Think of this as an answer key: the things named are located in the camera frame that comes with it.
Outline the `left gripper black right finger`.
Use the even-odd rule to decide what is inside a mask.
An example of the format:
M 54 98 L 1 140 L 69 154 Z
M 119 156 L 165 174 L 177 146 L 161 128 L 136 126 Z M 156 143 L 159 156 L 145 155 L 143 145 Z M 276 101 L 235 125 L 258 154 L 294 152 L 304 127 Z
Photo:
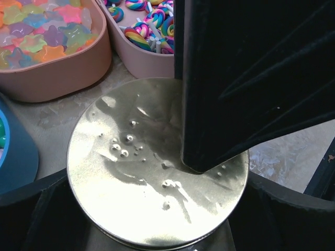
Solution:
M 334 202 L 253 172 L 229 224 L 236 250 L 334 250 Z

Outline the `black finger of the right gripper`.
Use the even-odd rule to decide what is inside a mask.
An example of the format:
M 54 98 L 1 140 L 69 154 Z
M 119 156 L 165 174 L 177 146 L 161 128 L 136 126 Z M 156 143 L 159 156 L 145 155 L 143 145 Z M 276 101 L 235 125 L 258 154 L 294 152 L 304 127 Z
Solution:
M 334 119 L 334 1 L 176 1 L 174 15 L 192 170 Z

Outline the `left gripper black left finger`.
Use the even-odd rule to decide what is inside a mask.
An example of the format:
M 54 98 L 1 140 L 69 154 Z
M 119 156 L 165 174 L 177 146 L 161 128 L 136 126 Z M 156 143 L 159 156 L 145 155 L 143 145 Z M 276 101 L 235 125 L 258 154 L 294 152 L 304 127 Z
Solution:
M 87 229 L 65 169 L 1 195 L 1 250 L 84 250 Z

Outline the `blue tray of star candies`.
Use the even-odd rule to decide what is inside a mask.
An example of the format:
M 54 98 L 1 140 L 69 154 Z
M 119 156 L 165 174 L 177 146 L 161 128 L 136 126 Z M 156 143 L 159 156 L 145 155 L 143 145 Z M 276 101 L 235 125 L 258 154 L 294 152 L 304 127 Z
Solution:
M 1 194 L 32 183 L 38 166 L 34 140 L 1 99 Z

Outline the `round cream jar lid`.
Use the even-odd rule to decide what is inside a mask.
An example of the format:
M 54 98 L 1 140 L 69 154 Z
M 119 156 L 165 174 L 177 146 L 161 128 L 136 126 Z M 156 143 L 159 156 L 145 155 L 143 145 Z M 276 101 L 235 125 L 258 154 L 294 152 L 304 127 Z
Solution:
M 198 174 L 181 160 L 182 82 L 145 78 L 97 98 L 69 142 L 67 174 L 82 210 L 105 235 L 131 246 L 203 239 L 240 201 L 249 152 Z

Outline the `pink tray of lollipops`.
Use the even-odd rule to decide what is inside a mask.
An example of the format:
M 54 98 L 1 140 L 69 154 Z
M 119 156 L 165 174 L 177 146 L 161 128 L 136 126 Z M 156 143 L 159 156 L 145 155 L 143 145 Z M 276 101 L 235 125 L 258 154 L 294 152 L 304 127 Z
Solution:
M 173 1 L 98 1 L 112 45 L 136 78 L 174 76 Z

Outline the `orange tray of gummy stars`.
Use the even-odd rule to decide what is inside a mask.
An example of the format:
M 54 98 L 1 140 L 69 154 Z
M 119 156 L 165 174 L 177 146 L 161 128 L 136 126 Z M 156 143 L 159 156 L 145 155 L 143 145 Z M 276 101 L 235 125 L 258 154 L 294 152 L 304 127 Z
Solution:
M 44 102 L 89 87 L 112 62 L 97 1 L 1 1 L 1 93 Z

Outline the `clear glass jar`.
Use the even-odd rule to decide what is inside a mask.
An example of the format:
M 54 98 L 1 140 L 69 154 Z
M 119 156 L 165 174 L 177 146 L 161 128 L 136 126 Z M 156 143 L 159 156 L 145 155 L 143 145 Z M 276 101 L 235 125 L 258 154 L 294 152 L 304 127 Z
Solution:
M 131 246 L 118 242 L 105 235 L 98 227 L 91 224 L 87 230 L 85 240 L 80 250 L 105 251 L 105 250 L 236 250 L 229 222 L 224 222 L 211 234 L 194 243 L 182 246 L 155 246 L 153 248 L 144 246 Z

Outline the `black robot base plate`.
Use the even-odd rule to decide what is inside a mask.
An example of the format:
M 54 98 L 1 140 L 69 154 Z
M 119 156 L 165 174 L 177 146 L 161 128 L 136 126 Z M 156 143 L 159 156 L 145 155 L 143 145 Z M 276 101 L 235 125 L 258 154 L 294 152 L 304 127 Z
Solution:
M 328 201 L 334 201 L 334 151 L 333 139 L 308 183 L 304 194 Z

